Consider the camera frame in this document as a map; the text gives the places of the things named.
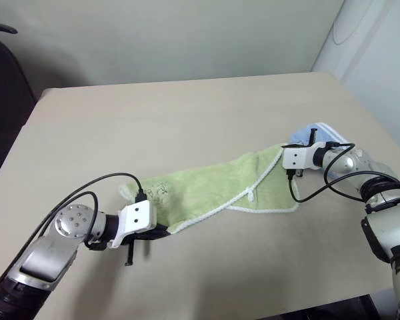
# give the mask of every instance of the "tabletop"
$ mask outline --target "tabletop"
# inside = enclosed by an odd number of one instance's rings
[[[48,89],[0,170],[0,274],[49,210],[95,177],[230,161],[312,122],[400,176],[400,148],[326,73]],[[124,181],[92,188],[102,211],[125,205]],[[322,183],[320,172],[298,179],[301,195]],[[293,213],[225,210],[138,241],[131,267],[125,247],[80,247],[36,319],[260,319],[389,288],[390,266],[372,254],[363,216],[361,203],[326,191]]]

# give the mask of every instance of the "beige table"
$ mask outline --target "beige table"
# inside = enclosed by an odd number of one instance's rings
[[[324,73],[50,89],[0,171],[0,273],[50,208],[92,178],[230,161],[316,121],[400,175],[400,148]],[[125,203],[122,181],[93,188],[107,213]],[[305,174],[301,194],[321,184]],[[125,248],[81,247],[38,319],[258,319],[389,288],[363,215],[361,203],[326,192],[294,213],[224,211],[138,243],[132,267]]]

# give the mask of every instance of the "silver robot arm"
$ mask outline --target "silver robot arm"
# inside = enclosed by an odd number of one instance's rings
[[[283,166],[288,170],[303,170],[326,169],[331,164],[329,172],[339,175],[374,171],[396,177],[388,166],[375,162],[360,149],[352,149],[331,163],[345,152],[333,146],[335,143],[324,142],[306,147],[290,145],[284,150]],[[391,264],[400,312],[400,183],[371,174],[355,175],[347,180],[366,204],[367,215],[361,221],[361,226],[372,252],[380,260]]]
[[[69,205],[57,212],[49,232],[32,242],[0,279],[0,320],[34,319],[74,262],[92,219],[93,210],[85,205]],[[114,249],[128,244],[128,237],[154,228],[154,208],[144,200],[126,206],[118,215],[98,213],[89,238],[100,244],[98,250]]]

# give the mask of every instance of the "blue cloth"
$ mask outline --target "blue cloth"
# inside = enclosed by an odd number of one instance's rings
[[[326,123],[310,123],[305,128],[302,128],[292,134],[289,138],[289,143],[296,143],[299,145],[308,145],[309,135],[311,129],[316,128],[315,132],[315,142],[326,142],[326,141],[336,141],[339,143],[348,143],[344,137],[342,137],[334,128]]]

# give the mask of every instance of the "black chair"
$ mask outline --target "black chair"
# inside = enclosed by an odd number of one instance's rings
[[[17,33],[0,25],[0,31]],[[36,104],[15,56],[0,42],[0,167]]]

